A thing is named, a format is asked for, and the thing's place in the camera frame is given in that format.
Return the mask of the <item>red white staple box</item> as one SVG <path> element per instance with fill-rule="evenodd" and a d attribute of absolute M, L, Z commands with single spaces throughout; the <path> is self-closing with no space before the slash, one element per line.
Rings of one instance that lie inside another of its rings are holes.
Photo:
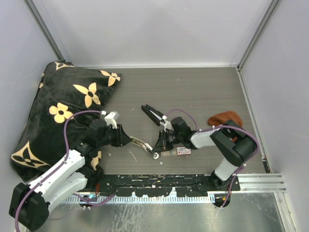
<path fill-rule="evenodd" d="M 161 152 L 160 155 L 163 157 L 168 157 L 168 156 L 188 156 L 191 155 L 191 149 L 188 149 L 186 147 L 176 147 L 173 148 L 170 151 L 164 151 Z"/>

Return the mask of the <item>black stapler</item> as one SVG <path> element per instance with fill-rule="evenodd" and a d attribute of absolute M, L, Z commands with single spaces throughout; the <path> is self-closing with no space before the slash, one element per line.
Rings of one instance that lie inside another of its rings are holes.
<path fill-rule="evenodd" d="M 162 112 L 148 104 L 142 105 L 141 109 L 157 126 L 165 124 L 167 117 Z"/>

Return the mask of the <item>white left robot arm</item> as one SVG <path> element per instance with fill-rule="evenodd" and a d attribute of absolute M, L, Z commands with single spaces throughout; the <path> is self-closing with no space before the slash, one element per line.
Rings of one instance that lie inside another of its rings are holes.
<path fill-rule="evenodd" d="M 83 189 L 94 190 L 104 176 L 103 169 L 98 167 L 99 150 L 106 145 L 123 147 L 132 141 L 117 123 L 116 111 L 101 111 L 100 116 L 72 147 L 67 138 L 68 122 L 65 122 L 65 155 L 41 176 L 14 188 L 9 214 L 14 218 L 15 231 L 20 231 L 20 225 L 36 231 L 67 197 Z"/>

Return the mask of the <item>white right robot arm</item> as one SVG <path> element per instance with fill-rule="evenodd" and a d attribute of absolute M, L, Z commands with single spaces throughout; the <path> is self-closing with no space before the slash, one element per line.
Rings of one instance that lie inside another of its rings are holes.
<path fill-rule="evenodd" d="M 258 151 L 257 140 L 233 120 L 228 120 L 212 129 L 197 131 L 192 130 L 182 117 L 174 118 L 168 125 L 168 128 L 159 132 L 153 151 L 155 153 L 171 151 L 179 144 L 193 150 L 216 146 L 224 157 L 211 173 L 211 183 L 216 190 L 225 189 L 230 177 Z"/>

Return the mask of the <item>orange brown cloth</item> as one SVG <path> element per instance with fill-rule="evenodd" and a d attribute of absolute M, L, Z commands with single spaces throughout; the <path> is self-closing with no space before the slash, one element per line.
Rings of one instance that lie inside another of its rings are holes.
<path fill-rule="evenodd" d="M 243 121 L 235 111 L 226 111 L 219 114 L 215 114 L 214 116 L 208 119 L 207 124 L 210 126 L 219 126 L 224 124 L 228 120 L 233 120 L 239 126 L 243 127 Z"/>

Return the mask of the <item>black floral cushion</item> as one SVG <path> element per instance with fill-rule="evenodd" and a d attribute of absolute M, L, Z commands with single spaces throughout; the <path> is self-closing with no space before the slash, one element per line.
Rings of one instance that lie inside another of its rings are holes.
<path fill-rule="evenodd" d="M 77 67 L 63 60 L 46 66 L 10 159 L 23 182 L 42 175 L 65 155 L 65 122 L 69 146 L 84 136 L 111 99 L 121 77 L 114 71 Z"/>

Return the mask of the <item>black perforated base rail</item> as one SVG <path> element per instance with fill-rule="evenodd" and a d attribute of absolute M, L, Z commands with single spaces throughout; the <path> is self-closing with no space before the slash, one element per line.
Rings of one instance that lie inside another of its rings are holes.
<path fill-rule="evenodd" d="M 205 174 L 106 174 L 92 187 L 82 192 L 98 189 L 100 196 L 115 194 L 118 197 L 167 197 L 172 190 L 177 197 L 203 197 L 209 191 L 227 191 L 229 183 L 219 185 L 212 176 Z"/>

